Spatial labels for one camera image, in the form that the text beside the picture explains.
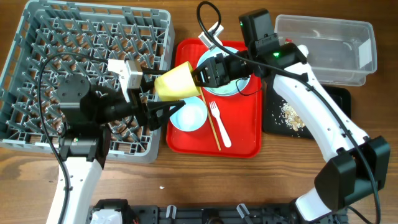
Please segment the wooden chopstick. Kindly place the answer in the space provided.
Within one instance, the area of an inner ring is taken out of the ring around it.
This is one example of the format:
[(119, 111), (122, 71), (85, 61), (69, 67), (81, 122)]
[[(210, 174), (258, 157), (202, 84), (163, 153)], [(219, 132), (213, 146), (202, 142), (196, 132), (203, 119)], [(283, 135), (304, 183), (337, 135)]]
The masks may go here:
[(219, 151), (221, 151), (220, 142), (218, 140), (218, 136), (217, 136), (217, 133), (215, 131), (215, 127), (214, 127), (213, 121), (211, 119), (210, 109), (209, 109), (209, 107), (207, 105), (207, 102), (206, 102), (206, 99), (205, 99), (205, 96), (203, 94), (203, 91), (202, 91), (201, 87), (200, 87), (200, 95), (201, 95), (202, 101), (204, 102), (204, 104), (206, 106), (206, 110), (207, 110), (207, 114), (208, 114), (208, 120), (209, 120), (209, 123), (210, 123), (210, 126), (211, 126), (211, 130), (212, 130), (212, 133), (213, 133), (217, 148), (218, 148)]

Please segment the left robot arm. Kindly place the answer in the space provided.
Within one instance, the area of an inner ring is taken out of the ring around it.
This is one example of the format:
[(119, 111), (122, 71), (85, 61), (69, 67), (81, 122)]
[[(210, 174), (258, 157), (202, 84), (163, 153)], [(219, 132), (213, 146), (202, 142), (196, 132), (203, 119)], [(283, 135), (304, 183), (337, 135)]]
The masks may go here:
[(111, 130), (107, 124), (132, 116), (140, 125), (157, 129), (185, 102), (144, 105), (139, 96), (126, 101), (122, 93), (92, 85), (82, 75), (66, 77), (57, 93), (66, 128), (55, 153), (60, 173), (47, 223), (84, 223), (109, 152)]

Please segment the light green bowl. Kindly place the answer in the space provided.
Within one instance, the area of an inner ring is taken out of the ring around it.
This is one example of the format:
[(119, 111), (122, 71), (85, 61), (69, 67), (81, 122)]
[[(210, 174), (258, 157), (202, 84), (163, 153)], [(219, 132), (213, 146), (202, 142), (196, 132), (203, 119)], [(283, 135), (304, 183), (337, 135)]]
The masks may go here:
[(232, 96), (239, 92), (242, 92), (248, 85), (249, 81), (250, 81), (249, 77), (240, 78), (238, 80), (233, 80), (229, 84), (218, 87), (218, 88), (204, 87), (204, 89), (213, 95)]

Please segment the white tissue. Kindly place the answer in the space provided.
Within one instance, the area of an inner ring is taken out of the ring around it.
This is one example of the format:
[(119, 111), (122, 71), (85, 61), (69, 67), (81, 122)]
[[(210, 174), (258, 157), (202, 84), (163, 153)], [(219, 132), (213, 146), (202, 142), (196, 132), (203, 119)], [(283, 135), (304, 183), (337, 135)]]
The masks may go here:
[(305, 45), (298, 45), (297, 47), (305, 57), (308, 57), (309, 51)]

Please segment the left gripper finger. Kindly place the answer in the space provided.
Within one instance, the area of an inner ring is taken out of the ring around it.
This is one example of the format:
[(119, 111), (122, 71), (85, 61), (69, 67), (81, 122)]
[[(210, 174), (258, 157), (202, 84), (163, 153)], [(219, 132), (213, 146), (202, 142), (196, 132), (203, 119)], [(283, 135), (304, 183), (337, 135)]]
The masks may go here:
[(151, 68), (146, 68), (146, 67), (142, 67), (141, 70), (143, 72), (143, 77), (141, 80), (142, 84), (154, 84), (154, 80), (158, 76), (168, 72), (168, 70), (153, 70)]
[(147, 103), (147, 125), (151, 131), (161, 128), (170, 117), (185, 105), (183, 100)]

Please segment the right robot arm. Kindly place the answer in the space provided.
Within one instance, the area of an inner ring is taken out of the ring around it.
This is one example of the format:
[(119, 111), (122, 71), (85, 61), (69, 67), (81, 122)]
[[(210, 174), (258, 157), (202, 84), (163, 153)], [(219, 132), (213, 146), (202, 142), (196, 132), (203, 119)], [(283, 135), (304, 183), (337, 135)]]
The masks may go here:
[(379, 191), (386, 182), (391, 148), (383, 137), (370, 138), (344, 114), (318, 82), (304, 45), (280, 44), (266, 9), (240, 15), (245, 50), (225, 47), (192, 72), (197, 86), (220, 87), (255, 75), (295, 110), (316, 140), (325, 166), (313, 189), (290, 204), (289, 222), (315, 223), (362, 198), (374, 197), (381, 221)]

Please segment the food scraps and rice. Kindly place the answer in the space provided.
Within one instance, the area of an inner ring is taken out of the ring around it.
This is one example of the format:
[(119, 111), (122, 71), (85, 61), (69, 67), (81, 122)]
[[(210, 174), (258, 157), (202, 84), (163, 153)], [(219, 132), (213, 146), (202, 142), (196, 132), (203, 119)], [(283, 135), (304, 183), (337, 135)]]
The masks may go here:
[(302, 131), (305, 123), (297, 112), (285, 101), (277, 106), (278, 112), (273, 112), (272, 116), (276, 125), (295, 132)]

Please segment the light blue bowl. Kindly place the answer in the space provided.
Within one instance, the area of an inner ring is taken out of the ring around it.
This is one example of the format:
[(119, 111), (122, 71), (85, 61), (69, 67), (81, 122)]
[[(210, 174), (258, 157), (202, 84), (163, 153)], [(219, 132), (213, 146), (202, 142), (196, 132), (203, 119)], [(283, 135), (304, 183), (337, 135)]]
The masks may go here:
[(192, 132), (200, 129), (208, 117), (205, 103), (201, 98), (194, 96), (184, 99), (185, 105), (171, 117), (171, 123), (179, 130)]

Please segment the yellow plastic cup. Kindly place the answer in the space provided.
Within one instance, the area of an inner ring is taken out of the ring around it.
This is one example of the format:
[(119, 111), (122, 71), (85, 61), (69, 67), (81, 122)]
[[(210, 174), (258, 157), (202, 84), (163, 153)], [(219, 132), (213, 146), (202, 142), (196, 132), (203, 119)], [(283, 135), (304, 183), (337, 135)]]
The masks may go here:
[(169, 70), (155, 79), (154, 87), (161, 101), (175, 101), (200, 95), (200, 88), (193, 81), (190, 62)]

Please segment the white plastic fork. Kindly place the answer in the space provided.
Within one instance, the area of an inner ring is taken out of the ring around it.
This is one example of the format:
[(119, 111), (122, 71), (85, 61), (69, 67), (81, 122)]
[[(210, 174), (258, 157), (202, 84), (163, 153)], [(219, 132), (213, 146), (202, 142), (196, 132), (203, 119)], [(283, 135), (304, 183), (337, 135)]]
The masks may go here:
[(232, 146), (232, 142), (229, 138), (229, 135), (226, 131), (226, 128), (221, 120), (221, 113), (220, 110), (218, 108), (218, 105), (216, 104), (215, 101), (211, 101), (209, 103), (210, 106), (210, 110), (211, 110), (211, 114), (213, 115), (213, 117), (216, 119), (217, 123), (218, 123), (218, 127), (220, 129), (220, 134), (221, 134), (221, 138), (223, 140), (224, 146), (225, 147), (231, 147)]

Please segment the white round plate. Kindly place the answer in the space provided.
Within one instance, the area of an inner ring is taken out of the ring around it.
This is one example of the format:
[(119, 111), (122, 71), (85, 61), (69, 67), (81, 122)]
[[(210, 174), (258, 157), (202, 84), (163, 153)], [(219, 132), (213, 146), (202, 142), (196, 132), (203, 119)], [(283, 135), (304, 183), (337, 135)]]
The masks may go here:
[[(197, 62), (197, 67), (201, 65), (207, 58), (209, 57), (216, 57), (217, 54), (222, 53), (223, 56), (227, 56), (227, 53), (222, 51), (219, 48), (214, 48), (213, 50), (207, 50), (200, 58), (199, 61)], [(239, 80), (233, 80), (229, 84), (218, 87), (218, 88), (209, 88), (209, 87), (204, 87), (204, 89), (216, 96), (232, 96), (239, 91), (243, 91), (248, 83), (250, 81), (250, 77), (242, 78)]]

